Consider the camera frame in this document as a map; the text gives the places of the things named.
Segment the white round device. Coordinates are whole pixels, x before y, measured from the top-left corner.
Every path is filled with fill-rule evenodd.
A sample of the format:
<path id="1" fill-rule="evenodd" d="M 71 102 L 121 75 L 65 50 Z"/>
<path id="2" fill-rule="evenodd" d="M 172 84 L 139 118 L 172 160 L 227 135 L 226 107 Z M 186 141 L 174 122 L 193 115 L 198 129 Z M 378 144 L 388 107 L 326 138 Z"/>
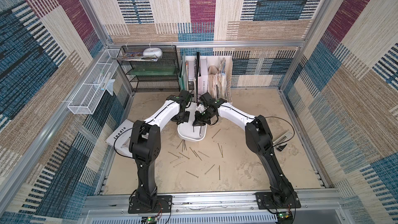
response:
<path id="1" fill-rule="evenodd" d="M 157 47 L 150 47 L 147 48 L 143 51 L 143 56 L 144 57 L 149 57 L 149 58 L 161 58 L 163 55 L 163 51 L 160 48 Z"/>

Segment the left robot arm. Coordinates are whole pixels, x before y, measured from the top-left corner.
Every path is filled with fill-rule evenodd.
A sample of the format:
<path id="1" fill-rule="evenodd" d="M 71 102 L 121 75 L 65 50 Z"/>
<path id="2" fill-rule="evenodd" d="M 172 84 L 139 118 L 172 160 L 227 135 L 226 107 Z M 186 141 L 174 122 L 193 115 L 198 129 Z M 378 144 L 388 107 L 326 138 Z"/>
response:
<path id="1" fill-rule="evenodd" d="M 131 200 L 133 205 L 154 209 L 157 205 L 155 160 L 161 151 L 161 131 L 170 122 L 182 124 L 189 120 L 186 111 L 191 102 L 191 93 L 182 90 L 178 96 L 170 95 L 162 107 L 132 127 L 129 152 L 137 165 L 138 188 Z"/>

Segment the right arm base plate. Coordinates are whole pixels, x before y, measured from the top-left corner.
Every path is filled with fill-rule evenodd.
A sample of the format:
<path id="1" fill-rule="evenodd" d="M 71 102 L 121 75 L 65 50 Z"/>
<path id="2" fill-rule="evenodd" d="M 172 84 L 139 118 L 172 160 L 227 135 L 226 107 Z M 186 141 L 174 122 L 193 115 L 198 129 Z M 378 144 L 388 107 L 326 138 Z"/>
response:
<path id="1" fill-rule="evenodd" d="M 255 197 L 259 209 L 295 209 L 302 207 L 296 192 L 290 192 L 284 196 L 271 191 L 264 191 L 256 192 Z"/>

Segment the white magazine on table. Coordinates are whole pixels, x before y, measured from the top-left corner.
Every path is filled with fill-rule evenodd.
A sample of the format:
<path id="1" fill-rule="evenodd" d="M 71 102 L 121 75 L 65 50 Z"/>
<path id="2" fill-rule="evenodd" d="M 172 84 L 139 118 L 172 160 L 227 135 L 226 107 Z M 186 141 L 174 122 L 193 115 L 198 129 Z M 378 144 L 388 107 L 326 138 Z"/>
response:
<path id="1" fill-rule="evenodd" d="M 106 143 L 111 146 L 118 154 L 125 157 L 132 157 L 129 151 L 130 138 L 132 134 L 133 122 L 125 120 L 107 139 Z"/>

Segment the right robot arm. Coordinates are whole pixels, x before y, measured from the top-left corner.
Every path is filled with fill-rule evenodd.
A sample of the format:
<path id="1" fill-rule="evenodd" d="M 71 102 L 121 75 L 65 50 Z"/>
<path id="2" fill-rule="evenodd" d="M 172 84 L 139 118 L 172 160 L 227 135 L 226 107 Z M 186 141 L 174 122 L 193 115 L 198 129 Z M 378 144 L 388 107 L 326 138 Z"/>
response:
<path id="1" fill-rule="evenodd" d="M 273 135 L 266 118 L 253 116 L 232 106 L 224 99 L 214 99 L 209 93 L 200 96 L 194 126 L 210 125 L 212 117 L 230 120 L 245 131 L 246 145 L 255 153 L 268 176 L 270 192 L 255 194 L 259 209 L 300 208 L 301 203 L 292 184 L 286 178 L 274 151 Z"/>

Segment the white perforated file organizer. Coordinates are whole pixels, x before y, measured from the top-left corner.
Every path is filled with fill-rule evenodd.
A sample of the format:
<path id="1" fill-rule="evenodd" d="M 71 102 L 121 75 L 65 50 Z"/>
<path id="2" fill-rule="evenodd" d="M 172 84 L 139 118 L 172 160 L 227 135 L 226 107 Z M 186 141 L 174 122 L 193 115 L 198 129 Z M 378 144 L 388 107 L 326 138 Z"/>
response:
<path id="1" fill-rule="evenodd" d="M 178 76 L 181 90 L 194 94 L 196 102 L 208 92 L 213 98 L 232 102 L 232 56 L 183 56 Z"/>

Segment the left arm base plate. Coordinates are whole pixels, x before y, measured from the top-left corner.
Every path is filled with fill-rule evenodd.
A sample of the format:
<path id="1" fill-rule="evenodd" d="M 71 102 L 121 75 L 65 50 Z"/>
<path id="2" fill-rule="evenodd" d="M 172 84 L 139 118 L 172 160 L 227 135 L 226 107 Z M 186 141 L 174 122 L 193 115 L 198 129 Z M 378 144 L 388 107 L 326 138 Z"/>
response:
<path id="1" fill-rule="evenodd" d="M 172 195 L 157 195 L 155 198 L 141 200 L 138 196 L 129 199 L 129 214 L 170 213 Z"/>

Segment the white plastic storage box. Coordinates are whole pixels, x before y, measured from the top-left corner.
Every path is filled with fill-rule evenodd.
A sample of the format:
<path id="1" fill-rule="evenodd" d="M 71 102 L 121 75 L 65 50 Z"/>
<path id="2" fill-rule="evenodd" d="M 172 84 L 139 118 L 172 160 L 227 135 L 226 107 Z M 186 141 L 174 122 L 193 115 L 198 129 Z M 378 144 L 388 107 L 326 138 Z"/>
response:
<path id="1" fill-rule="evenodd" d="M 186 111 L 190 113 L 188 122 L 179 124 L 177 127 L 178 136 L 182 140 L 190 142 L 199 142 L 202 141 L 206 136 L 207 125 L 193 126 L 196 110 L 197 110 L 197 104 L 192 103 L 190 107 L 186 109 Z"/>

